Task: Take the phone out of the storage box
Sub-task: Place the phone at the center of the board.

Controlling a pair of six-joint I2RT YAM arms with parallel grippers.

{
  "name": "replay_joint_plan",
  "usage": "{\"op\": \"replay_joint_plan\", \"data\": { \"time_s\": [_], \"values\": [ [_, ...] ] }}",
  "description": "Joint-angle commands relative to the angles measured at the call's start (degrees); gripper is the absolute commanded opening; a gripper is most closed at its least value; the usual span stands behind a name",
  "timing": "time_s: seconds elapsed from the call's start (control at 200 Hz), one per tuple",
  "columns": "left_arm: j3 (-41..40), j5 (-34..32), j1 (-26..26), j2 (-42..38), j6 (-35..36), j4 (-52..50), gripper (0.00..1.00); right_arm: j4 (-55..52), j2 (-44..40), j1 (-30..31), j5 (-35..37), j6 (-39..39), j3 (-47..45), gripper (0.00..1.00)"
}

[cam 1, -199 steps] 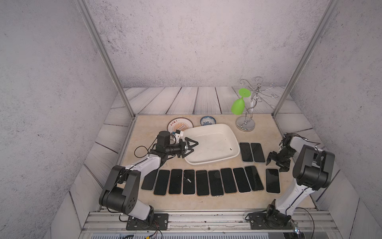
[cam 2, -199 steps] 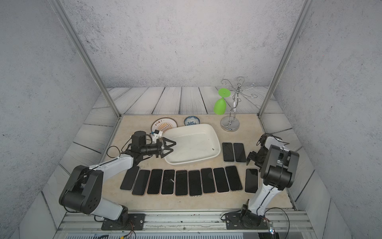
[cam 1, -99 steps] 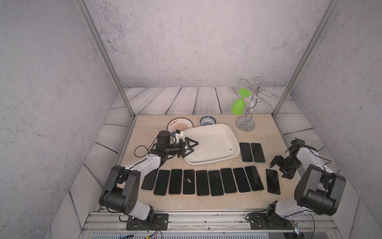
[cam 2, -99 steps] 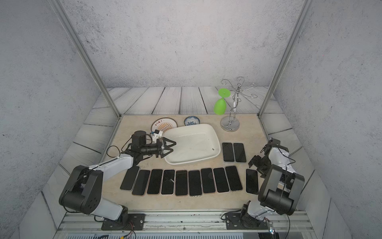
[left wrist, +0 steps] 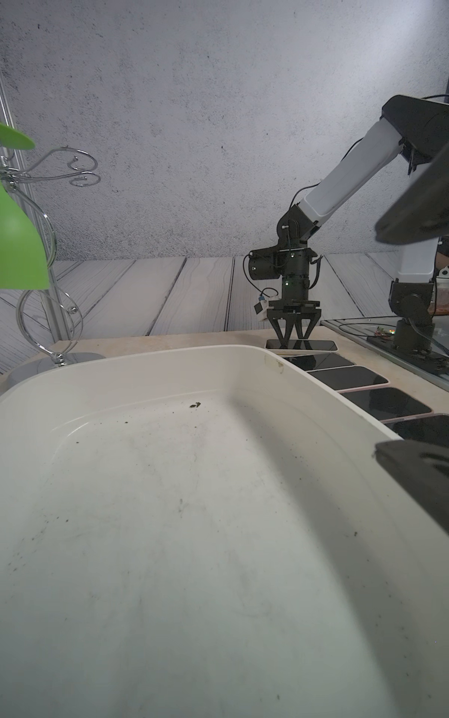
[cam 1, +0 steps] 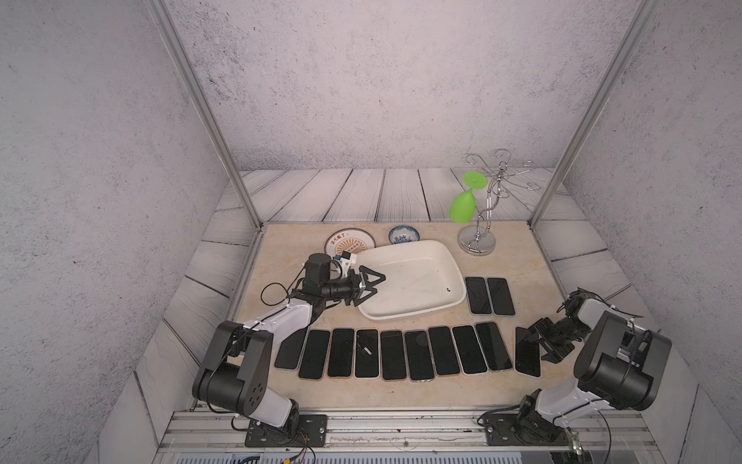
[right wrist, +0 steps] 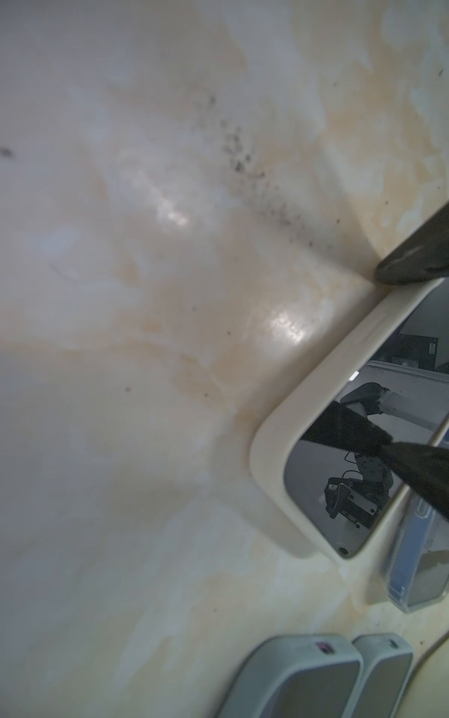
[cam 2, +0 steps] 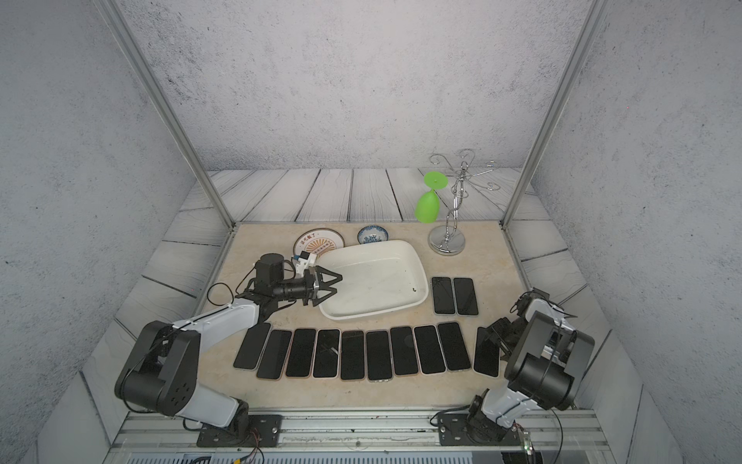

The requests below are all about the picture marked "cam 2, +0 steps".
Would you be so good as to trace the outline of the twelfth phone dark case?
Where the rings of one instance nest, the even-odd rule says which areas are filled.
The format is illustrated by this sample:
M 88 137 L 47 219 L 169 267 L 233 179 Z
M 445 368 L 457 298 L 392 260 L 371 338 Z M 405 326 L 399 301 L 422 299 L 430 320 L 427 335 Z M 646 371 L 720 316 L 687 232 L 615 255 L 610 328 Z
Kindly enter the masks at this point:
M 475 283 L 471 278 L 454 278 L 454 295 L 456 310 L 459 315 L 479 315 Z

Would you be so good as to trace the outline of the eleventh phone cream case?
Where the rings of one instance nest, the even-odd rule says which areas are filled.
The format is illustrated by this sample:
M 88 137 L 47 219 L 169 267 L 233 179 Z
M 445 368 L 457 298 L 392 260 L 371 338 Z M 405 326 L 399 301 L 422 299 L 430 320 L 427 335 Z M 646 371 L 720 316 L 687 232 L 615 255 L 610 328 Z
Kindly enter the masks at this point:
M 447 276 L 433 276 L 431 280 L 434 313 L 452 315 L 456 313 L 453 285 Z

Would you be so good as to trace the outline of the phone white case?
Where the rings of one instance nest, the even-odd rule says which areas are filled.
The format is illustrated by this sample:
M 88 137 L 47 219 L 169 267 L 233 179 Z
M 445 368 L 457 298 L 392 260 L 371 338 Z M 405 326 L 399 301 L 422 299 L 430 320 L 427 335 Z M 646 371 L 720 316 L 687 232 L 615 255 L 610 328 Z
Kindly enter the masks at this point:
M 273 330 L 270 333 L 257 369 L 257 378 L 277 380 L 281 377 L 292 336 L 293 333 L 286 330 Z
M 243 370 L 257 369 L 271 328 L 270 323 L 264 322 L 247 330 L 235 357 L 233 367 Z

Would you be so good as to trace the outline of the phone with pink case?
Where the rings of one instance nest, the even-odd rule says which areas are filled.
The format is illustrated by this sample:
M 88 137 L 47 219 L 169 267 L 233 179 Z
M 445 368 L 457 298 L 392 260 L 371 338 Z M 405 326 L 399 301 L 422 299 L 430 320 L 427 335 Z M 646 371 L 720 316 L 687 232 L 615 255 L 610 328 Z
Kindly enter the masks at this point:
M 390 342 L 394 374 L 406 376 L 419 373 L 413 329 L 409 326 L 391 328 Z

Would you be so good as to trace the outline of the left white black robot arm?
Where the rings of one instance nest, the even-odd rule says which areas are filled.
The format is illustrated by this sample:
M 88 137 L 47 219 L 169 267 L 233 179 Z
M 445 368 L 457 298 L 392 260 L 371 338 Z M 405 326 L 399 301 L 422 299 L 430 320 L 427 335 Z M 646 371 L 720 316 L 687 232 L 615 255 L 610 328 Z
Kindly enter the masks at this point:
M 250 437 L 247 403 L 200 385 L 200 358 L 222 340 L 267 322 L 295 302 L 317 307 L 334 296 L 343 276 L 315 259 L 312 253 L 302 253 L 293 278 L 286 278 L 284 256 L 264 254 L 226 305 L 175 323 L 147 324 L 116 380 L 115 396 L 135 413 L 180 417 L 235 439 Z

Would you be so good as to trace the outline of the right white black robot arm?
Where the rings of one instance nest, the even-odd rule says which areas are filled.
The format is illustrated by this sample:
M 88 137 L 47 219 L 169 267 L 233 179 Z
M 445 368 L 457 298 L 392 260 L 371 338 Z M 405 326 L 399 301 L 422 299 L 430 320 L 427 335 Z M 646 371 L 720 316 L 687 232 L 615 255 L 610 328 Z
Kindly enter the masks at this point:
M 552 302 L 543 290 L 531 288 L 511 309 L 516 318 L 498 319 L 477 329 L 478 373 L 504 367 L 506 385 L 473 399 L 467 428 L 477 443 L 500 442 L 525 413 L 566 410 L 573 404 L 587 372 L 595 341 L 571 325 L 575 318 Z

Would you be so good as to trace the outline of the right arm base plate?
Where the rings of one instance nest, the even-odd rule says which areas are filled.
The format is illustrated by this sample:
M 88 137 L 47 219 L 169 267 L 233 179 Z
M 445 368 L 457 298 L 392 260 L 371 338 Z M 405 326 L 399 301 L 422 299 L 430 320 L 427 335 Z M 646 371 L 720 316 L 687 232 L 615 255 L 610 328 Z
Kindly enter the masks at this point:
M 522 442 L 513 429 L 496 431 L 470 425 L 464 413 L 444 413 L 431 419 L 444 447 L 519 447 Z

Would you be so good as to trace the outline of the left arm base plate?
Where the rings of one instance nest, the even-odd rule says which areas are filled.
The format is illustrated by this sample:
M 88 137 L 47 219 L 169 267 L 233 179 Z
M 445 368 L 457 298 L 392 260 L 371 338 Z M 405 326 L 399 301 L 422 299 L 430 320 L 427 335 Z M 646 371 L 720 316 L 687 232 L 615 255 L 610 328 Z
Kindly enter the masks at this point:
M 196 440 L 196 446 L 204 449 L 276 448 L 282 421 L 282 415 L 250 415 L 237 417 L 226 428 L 203 425 Z

